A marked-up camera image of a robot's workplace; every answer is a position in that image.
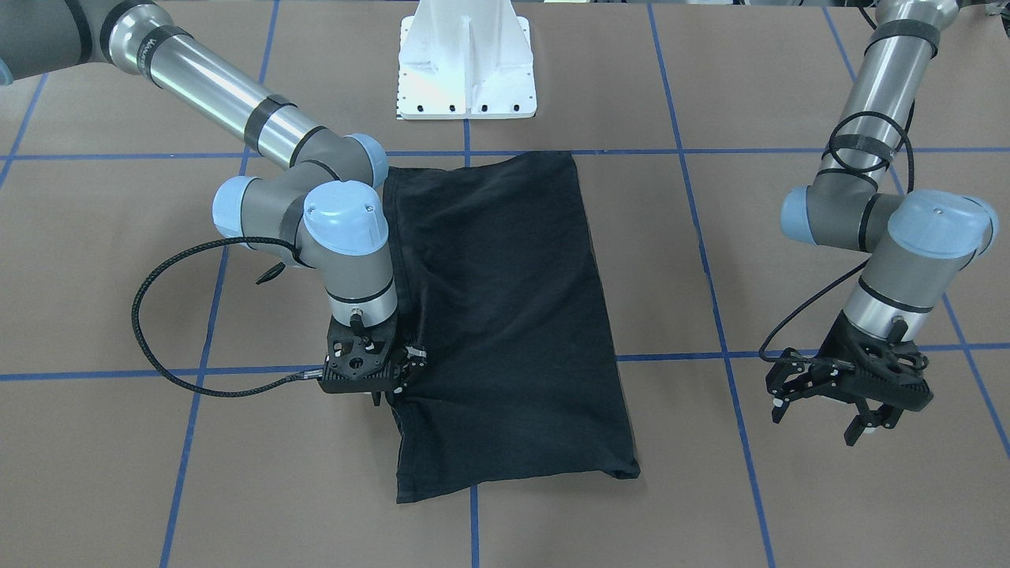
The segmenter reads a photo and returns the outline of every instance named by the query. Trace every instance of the beige table surface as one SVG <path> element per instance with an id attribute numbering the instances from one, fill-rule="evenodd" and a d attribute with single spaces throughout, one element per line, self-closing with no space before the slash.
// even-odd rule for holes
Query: beige table surface
<path id="1" fill-rule="evenodd" d="M 0 89 L 0 566 L 1010 566 L 1006 239 L 918 338 L 936 391 L 923 412 L 851 449 L 851 407 L 810 400 L 771 423 L 758 346 L 861 257 L 778 227 L 858 68 L 870 30 L 854 10 L 520 4 L 537 116 L 464 123 L 394 118 L 399 22 L 416 4 L 165 4 L 395 166 L 575 151 L 642 475 L 396 505 L 399 437 L 367 396 L 301 383 L 208 399 L 157 377 L 129 327 L 137 285 L 217 238 L 221 181 L 279 170 L 90 65 Z M 918 96 L 919 187 L 1010 219 L 1008 93 L 998 19 L 965 10 Z M 883 191 L 904 184 L 895 170 Z M 271 264 L 232 249 L 168 273 L 144 311 L 156 352 L 214 388 L 318 363 L 319 281 L 252 286 Z M 850 286 L 774 347 L 815 349 Z"/>

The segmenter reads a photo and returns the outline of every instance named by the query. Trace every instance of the folded black fabric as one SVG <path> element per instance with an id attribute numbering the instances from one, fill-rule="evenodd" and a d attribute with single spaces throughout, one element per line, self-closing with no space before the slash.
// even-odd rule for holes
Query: folded black fabric
<path id="1" fill-rule="evenodd" d="M 638 476 L 575 162 L 394 169 L 402 333 L 429 367 L 392 398 L 397 502 L 600 470 Z"/>

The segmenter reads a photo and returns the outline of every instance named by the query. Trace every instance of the white plastic stand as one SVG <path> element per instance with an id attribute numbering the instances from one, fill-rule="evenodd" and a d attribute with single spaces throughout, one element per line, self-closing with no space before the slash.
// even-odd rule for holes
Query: white plastic stand
<path id="1" fill-rule="evenodd" d="M 396 109 L 406 119 L 532 116 L 529 21 L 508 0 L 420 0 L 400 27 Z"/>

